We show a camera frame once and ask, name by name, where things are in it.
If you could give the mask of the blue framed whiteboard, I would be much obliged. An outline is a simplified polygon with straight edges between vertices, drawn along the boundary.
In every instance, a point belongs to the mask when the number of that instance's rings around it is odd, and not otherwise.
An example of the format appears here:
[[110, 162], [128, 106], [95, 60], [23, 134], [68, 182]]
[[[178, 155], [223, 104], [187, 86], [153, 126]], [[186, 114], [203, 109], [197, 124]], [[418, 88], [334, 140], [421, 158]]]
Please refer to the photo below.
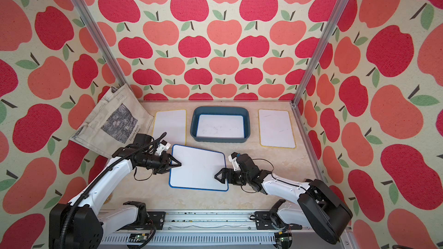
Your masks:
[[172, 168], [169, 186], [175, 189], [228, 191], [227, 183], [220, 183], [215, 175], [226, 168], [225, 155], [183, 145], [174, 145], [172, 156], [181, 166]]
[[243, 138], [245, 136], [243, 116], [200, 115], [196, 136], [203, 138]]

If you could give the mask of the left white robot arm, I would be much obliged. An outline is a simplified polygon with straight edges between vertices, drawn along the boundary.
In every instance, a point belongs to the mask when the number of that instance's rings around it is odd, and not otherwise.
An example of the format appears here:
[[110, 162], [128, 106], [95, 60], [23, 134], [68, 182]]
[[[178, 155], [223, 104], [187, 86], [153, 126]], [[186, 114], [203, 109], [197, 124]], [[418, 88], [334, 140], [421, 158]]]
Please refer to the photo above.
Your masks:
[[145, 204], [128, 202], [123, 207], [100, 216], [99, 212], [108, 196], [120, 181], [136, 167], [165, 174], [182, 164], [172, 155], [163, 152], [157, 156], [121, 148], [113, 154], [106, 168], [78, 195], [66, 204], [56, 204], [49, 218], [49, 247], [51, 249], [96, 249], [102, 239], [125, 227], [149, 230], [139, 248], [147, 245], [156, 234]]

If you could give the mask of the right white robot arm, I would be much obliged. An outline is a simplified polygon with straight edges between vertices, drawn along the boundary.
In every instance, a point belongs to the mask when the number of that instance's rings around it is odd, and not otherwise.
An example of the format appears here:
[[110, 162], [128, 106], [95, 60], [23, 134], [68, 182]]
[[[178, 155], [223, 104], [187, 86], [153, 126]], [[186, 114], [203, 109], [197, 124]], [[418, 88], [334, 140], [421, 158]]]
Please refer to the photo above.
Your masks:
[[271, 171], [249, 173], [222, 168], [215, 179], [220, 183], [247, 186], [254, 191], [280, 197], [275, 224], [297, 224], [309, 227], [324, 241], [336, 244], [353, 214], [347, 205], [323, 181], [294, 182]]

